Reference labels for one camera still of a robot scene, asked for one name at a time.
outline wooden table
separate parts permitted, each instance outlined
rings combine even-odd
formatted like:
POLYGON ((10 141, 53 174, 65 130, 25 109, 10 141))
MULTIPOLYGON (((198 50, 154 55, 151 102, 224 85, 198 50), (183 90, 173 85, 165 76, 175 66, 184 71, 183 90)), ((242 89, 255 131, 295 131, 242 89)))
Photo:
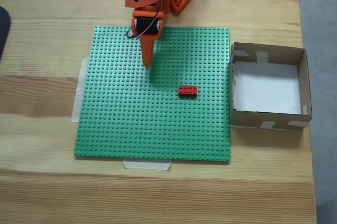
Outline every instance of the wooden table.
MULTIPOLYGON (((232 160, 75 159, 70 121, 95 25, 128 25, 124 0, 0 0, 0 222, 315 223, 310 131, 236 129, 232 160)), ((226 26, 231 42, 302 46, 299 0, 193 0, 168 24, 226 26)))

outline white tape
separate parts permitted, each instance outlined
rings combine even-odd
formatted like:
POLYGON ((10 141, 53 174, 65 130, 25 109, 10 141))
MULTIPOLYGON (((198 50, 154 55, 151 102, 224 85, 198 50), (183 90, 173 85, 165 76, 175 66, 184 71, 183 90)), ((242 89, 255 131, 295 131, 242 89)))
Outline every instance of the white tape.
POLYGON ((268 52, 256 52, 257 63, 268 63, 268 52))
POLYGON ((250 55, 247 54, 246 51, 243 51, 243 50, 234 50, 233 56, 248 56, 248 57, 250 57, 250 55))
POLYGON ((123 165, 126 169, 169 170, 171 164, 172 160, 164 159, 123 159, 123 165))
POLYGON ((263 121, 260 128, 272 129, 275 124, 275 121, 263 121))
POLYGON ((306 127, 308 125, 308 123, 304 122, 304 121, 295 121, 295 120, 293 120, 293 121, 288 122, 288 125, 301 126, 301 127, 304 128, 304 127, 306 127))
POLYGON ((308 114, 308 111, 306 109, 306 105, 303 106, 303 115, 307 115, 308 114))
POLYGON ((76 89, 71 122, 78 122, 80 120, 80 113, 81 113, 82 100, 83 100, 83 91, 84 91, 84 86, 85 86, 88 63, 89 63, 89 56, 84 57, 82 59, 80 74, 78 76, 78 83, 77 83, 77 89, 76 89))

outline gray carpet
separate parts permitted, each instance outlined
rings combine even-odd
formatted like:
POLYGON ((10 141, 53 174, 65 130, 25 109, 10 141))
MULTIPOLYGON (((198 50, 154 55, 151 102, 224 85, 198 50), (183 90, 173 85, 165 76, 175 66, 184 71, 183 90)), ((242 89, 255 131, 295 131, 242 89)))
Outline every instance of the gray carpet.
POLYGON ((313 170, 319 206, 336 202, 331 199, 337 196, 337 0, 300 0, 300 8, 309 57, 313 170))

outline open cardboard box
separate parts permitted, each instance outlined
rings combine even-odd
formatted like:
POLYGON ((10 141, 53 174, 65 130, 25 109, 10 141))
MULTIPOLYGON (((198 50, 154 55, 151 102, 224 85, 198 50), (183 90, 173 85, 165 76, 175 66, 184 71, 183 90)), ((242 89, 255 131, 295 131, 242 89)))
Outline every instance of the open cardboard box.
POLYGON ((311 120, 304 49, 235 42, 231 77, 231 125, 302 130, 311 120))

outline lego brick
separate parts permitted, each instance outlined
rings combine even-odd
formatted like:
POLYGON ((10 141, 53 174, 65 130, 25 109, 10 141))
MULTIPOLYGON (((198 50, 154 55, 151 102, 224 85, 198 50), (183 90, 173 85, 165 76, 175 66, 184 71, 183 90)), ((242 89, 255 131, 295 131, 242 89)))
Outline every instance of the lego brick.
POLYGON ((179 96, 197 96, 198 86, 196 85, 179 85, 179 96))
POLYGON ((74 154, 229 161, 228 28, 165 27, 149 69, 127 30, 94 30, 74 154))

